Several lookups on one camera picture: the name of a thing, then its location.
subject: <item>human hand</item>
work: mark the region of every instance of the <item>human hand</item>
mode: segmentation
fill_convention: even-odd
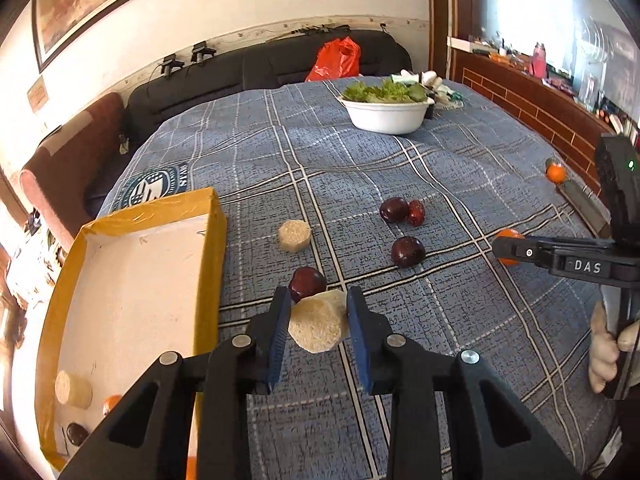
[[[596,303],[591,316],[591,347],[589,349],[589,382],[599,394],[618,373],[616,361],[620,352],[631,352],[640,330],[640,321],[623,330],[618,341],[607,332],[607,314],[601,301]]]

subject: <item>bowl of lettuce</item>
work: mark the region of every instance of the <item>bowl of lettuce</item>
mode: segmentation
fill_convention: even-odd
[[[434,104],[424,88],[385,79],[380,86],[362,81],[347,86],[338,98],[356,128],[387,135],[410,134],[417,130],[427,108]]]

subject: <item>yellow box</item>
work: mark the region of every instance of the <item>yellow box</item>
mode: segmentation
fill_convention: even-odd
[[[211,188],[82,227],[53,291],[36,361],[40,447],[55,469],[68,460],[61,429],[73,421],[94,430],[104,399],[124,394],[163,351],[187,357],[216,347],[225,246],[226,218]],[[87,410],[56,400],[61,370],[92,384]]]

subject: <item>metal screw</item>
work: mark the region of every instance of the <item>metal screw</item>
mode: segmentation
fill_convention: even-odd
[[[251,344],[251,338],[247,334],[237,335],[231,341],[236,348],[244,348]]]
[[[468,365],[474,365],[480,360],[478,352],[475,352],[473,350],[463,351],[462,354],[460,354],[460,358]]]
[[[394,348],[400,348],[401,346],[404,346],[406,339],[403,335],[392,334],[386,338],[386,343]]]
[[[172,365],[178,360],[178,354],[175,352],[165,352],[160,356],[160,364],[164,366]]]

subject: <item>lettuce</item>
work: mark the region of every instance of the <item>lettuce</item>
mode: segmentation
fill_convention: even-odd
[[[420,103],[426,101],[427,95],[418,83],[407,87],[388,78],[380,87],[367,86],[362,81],[356,81],[344,89],[342,98],[357,103]]]

